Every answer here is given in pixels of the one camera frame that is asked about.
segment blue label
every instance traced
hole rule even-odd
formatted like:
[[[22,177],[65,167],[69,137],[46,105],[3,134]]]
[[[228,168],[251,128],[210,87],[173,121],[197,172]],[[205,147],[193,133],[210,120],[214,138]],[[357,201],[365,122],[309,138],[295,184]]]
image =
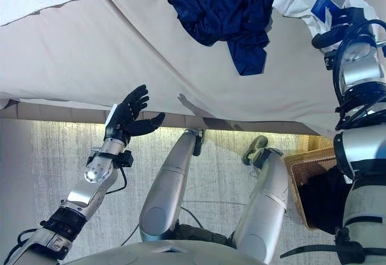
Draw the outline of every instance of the blue label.
[[[311,12],[322,22],[326,22],[326,8],[332,12],[339,10],[339,7],[334,4],[331,0],[316,0]]]

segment gray carpet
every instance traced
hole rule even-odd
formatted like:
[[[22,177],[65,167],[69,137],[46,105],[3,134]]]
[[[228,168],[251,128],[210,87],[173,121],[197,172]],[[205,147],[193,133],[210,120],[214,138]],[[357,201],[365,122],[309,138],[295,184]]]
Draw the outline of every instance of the gray carpet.
[[[128,188],[108,195],[98,212],[86,224],[66,261],[110,249],[122,243],[138,223],[141,206],[151,183],[182,129],[162,128],[133,138],[129,149],[134,164],[127,170]],[[46,220],[58,207],[79,178],[92,146],[100,145],[104,126],[33,122],[31,146],[35,175],[36,221]],[[183,206],[190,209],[202,225],[214,232],[230,235],[241,216],[256,183],[251,167],[241,163],[241,155],[258,133],[208,130],[199,157],[193,158]],[[298,136],[265,133],[269,146],[286,155],[296,152]],[[182,211],[182,223],[195,225]],[[300,221],[290,200],[272,264],[338,264],[332,253],[307,253],[285,260],[279,255],[306,244],[330,244],[334,236],[309,231]],[[140,242],[138,232],[129,243]]]

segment bed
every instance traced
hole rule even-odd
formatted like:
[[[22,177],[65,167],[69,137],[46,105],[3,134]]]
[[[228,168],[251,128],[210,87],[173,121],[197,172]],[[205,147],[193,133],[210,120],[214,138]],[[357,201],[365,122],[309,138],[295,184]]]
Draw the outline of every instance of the bed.
[[[386,18],[386,0],[365,1]],[[16,100],[0,117],[102,123],[145,83],[141,117],[167,112],[169,126],[331,136],[337,100],[322,53],[301,20],[272,19],[264,73],[241,77],[226,43],[197,43],[166,0],[46,8],[0,28],[0,98]]]

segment robot leg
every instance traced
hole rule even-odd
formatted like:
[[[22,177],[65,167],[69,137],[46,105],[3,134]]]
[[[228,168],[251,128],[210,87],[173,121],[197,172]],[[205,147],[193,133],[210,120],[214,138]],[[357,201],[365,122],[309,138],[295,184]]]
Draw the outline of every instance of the robot leg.
[[[139,217],[143,241],[165,240],[174,230],[185,193],[192,155],[199,155],[202,133],[187,129],[174,144],[147,195]]]
[[[269,264],[283,223],[288,200],[288,176],[281,152],[260,148],[252,160],[261,165],[258,182],[232,237],[232,246]]]

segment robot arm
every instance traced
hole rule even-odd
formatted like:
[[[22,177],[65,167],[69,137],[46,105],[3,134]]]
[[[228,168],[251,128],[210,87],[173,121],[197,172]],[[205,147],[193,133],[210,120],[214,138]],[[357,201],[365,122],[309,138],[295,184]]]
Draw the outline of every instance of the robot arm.
[[[130,137],[148,134],[161,125],[164,113],[150,120],[135,121],[147,106],[147,93],[145,85],[138,87],[111,112],[103,145],[92,149],[84,177],[49,220],[40,223],[42,228],[19,243],[21,249],[7,264],[57,264],[57,260],[64,259],[82,227],[110,193],[107,190],[116,182],[118,170],[124,174],[122,167],[133,163],[131,152],[122,152]]]
[[[336,39],[319,36],[313,45],[335,43],[339,48],[325,54],[333,83],[340,120],[334,139],[338,168],[353,180],[347,197],[342,228],[337,228],[335,246],[304,246],[280,257],[312,251],[337,252],[341,264],[386,263],[386,73],[379,63],[378,48],[386,57],[386,41],[375,41],[372,24],[386,30],[380,20],[364,19],[360,8],[337,11]]]

